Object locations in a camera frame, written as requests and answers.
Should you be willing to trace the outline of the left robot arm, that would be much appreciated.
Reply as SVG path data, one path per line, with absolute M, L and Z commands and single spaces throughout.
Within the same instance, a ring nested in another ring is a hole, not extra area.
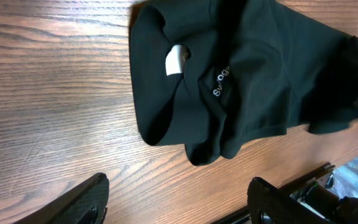
M 97 173 L 19 224 L 103 224 L 108 212 L 109 180 Z M 254 177 L 247 205 L 219 223 L 358 223 L 358 198 L 332 194 L 316 177 L 305 175 L 278 189 Z

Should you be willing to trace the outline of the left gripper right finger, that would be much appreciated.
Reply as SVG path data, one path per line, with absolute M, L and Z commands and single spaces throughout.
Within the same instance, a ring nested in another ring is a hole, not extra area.
M 260 177 L 254 177 L 247 190 L 247 205 L 252 223 L 330 224 Z

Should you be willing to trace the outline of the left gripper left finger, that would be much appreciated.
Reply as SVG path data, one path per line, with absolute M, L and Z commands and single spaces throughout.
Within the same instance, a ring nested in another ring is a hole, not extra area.
M 15 224 L 103 224 L 108 198 L 109 180 L 97 173 Z

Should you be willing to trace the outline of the black polo shirt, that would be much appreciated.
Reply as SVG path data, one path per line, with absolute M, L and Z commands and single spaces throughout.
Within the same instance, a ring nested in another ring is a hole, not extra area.
M 129 56 L 142 139 L 183 144 L 196 166 L 358 119 L 358 37 L 273 0 L 146 1 Z

